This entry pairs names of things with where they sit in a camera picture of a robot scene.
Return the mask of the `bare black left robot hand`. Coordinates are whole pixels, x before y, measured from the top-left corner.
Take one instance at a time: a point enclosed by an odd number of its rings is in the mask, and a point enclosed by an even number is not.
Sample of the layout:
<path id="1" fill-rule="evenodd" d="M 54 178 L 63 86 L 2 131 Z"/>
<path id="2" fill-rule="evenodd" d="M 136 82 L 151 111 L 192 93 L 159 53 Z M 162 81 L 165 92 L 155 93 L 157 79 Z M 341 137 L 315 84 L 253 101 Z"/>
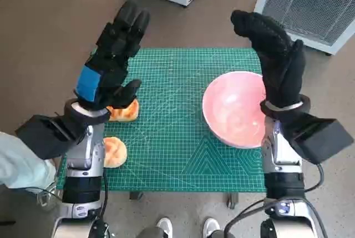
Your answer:
<path id="1" fill-rule="evenodd" d="M 106 24 L 74 90 L 82 107 L 123 109 L 133 102 L 141 80 L 134 79 L 125 86 L 123 83 L 129 59 L 138 53 L 149 21 L 148 11 L 139 11 L 134 1 L 127 0 L 114 20 Z"/>

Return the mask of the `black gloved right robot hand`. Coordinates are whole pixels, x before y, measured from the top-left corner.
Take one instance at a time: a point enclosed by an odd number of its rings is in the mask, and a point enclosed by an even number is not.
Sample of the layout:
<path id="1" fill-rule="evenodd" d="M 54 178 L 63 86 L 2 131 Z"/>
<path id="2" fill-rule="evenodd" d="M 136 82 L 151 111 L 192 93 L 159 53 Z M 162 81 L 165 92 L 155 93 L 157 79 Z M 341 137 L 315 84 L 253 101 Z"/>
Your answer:
<path id="1" fill-rule="evenodd" d="M 283 25 L 256 12 L 234 10 L 231 22 L 234 32 L 249 39 L 258 55 L 266 101 L 277 109 L 300 103 L 306 64 L 303 41 L 293 41 Z"/>

